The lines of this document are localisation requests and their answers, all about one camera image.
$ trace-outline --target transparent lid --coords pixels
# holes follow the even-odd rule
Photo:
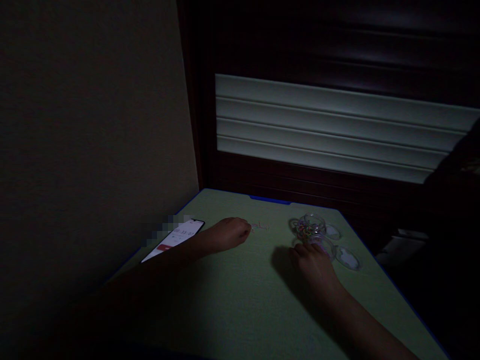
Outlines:
[[[309,244],[318,244],[318,246],[321,247],[321,249],[325,252],[325,254],[328,255],[330,258],[330,261],[333,261],[335,259],[335,255],[337,253],[337,250],[335,249],[335,246],[328,240],[326,237],[323,235],[312,235],[308,238],[308,243]]]
[[[362,267],[358,256],[344,246],[336,246],[336,259],[350,270],[358,271]]]
[[[337,241],[342,237],[342,233],[331,224],[325,225],[325,236],[328,240]]]

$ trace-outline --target window blind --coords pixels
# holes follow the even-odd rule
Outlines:
[[[480,109],[216,74],[217,149],[423,183]]]

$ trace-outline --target table surface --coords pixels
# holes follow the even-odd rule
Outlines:
[[[305,213],[319,214],[337,227],[342,238],[335,245],[359,257],[360,271],[333,261],[345,288],[420,359],[447,359],[338,210],[212,189],[202,190],[178,214],[205,221],[203,229],[227,217],[261,228],[237,248],[183,270],[173,288],[145,305],[151,309],[126,340],[208,359],[347,359],[287,254],[295,240],[289,222]],[[164,235],[142,247],[114,277],[137,266]],[[158,274],[158,280],[168,276]]]

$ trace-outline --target phone screen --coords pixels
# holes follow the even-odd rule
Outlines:
[[[175,230],[169,233],[156,248],[154,248],[141,262],[153,258],[174,246],[183,243],[188,238],[198,233],[205,221],[190,219],[180,224]]]

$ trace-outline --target wall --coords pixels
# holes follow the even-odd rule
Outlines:
[[[2,14],[5,347],[99,286],[198,180],[175,1]]]

